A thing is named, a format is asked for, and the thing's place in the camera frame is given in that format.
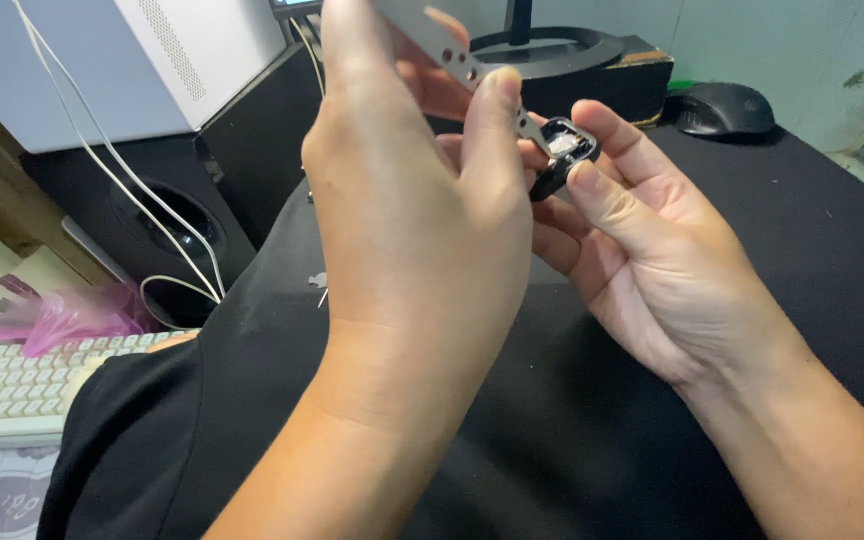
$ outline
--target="hand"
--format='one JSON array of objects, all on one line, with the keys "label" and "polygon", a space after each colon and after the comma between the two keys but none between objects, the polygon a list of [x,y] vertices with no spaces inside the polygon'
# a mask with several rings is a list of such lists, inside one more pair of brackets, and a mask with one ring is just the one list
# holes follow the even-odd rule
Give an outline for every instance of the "hand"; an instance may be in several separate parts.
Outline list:
[{"label": "hand", "polygon": [[673,385],[808,350],[732,229],[652,141],[598,102],[575,104],[572,121],[603,153],[572,170],[571,203],[534,204],[533,250],[619,344]]},{"label": "hand", "polygon": [[[382,390],[375,399],[383,415],[424,393],[444,400],[468,389],[471,399],[528,277],[532,217],[514,131],[522,80],[497,70],[469,101],[414,44],[390,34],[366,0],[324,9],[326,95],[302,149],[330,291],[327,369],[319,374],[334,384],[316,387],[354,381],[363,387],[350,391],[360,395],[377,392],[373,384],[410,393],[393,399]],[[452,31],[465,33],[461,25]],[[467,108],[457,166],[422,107],[453,117]],[[340,414],[375,420],[361,412]]]}]

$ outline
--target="ventilation holes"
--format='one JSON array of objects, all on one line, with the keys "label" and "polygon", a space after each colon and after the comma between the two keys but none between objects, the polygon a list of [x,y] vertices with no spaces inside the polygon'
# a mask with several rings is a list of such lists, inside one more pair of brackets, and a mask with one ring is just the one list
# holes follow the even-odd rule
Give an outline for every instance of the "ventilation holes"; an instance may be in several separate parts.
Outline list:
[{"label": "ventilation holes", "polygon": [[192,96],[192,101],[199,101],[206,97],[206,87],[199,79],[199,74],[196,73],[195,68],[192,67],[192,62],[186,55],[186,49],[183,48],[183,44],[179,42],[176,33],[172,30],[172,25],[169,24],[169,19],[165,17],[159,0],[138,0],[138,4],[142,8],[142,13],[145,14],[145,19],[149,21],[151,29],[155,31],[158,42],[165,49],[165,53],[169,55],[172,67],[175,68],[178,76],[185,84],[186,91]]}]

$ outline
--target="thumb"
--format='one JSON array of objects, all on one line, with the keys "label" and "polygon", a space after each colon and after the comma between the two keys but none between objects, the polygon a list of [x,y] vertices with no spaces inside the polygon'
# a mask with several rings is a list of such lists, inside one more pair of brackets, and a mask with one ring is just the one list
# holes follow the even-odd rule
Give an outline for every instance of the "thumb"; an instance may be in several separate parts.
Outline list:
[{"label": "thumb", "polygon": [[585,219],[618,242],[629,257],[647,259],[669,245],[672,224],[591,161],[576,165],[567,185]]},{"label": "thumb", "polygon": [[522,156],[516,133],[521,92],[522,76],[509,66],[492,71],[479,84],[465,116],[462,177],[476,185],[515,182],[517,187],[522,186]]}]

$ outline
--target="green object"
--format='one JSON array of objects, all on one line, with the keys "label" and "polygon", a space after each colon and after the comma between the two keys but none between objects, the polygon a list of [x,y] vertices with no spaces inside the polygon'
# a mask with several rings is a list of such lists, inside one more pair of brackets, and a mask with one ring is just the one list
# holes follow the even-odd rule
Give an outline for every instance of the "green object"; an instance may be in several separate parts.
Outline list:
[{"label": "green object", "polygon": [[694,85],[698,85],[698,80],[669,80],[668,91],[669,92],[678,92],[684,91],[685,89],[692,87]]}]

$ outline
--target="monitor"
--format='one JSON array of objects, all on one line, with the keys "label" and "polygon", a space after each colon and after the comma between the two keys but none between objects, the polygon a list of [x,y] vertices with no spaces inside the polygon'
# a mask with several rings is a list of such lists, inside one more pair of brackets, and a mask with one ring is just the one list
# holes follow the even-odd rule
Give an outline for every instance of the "monitor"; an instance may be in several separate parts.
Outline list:
[{"label": "monitor", "polygon": [[289,19],[311,16],[322,11],[323,0],[269,0],[275,18]]}]

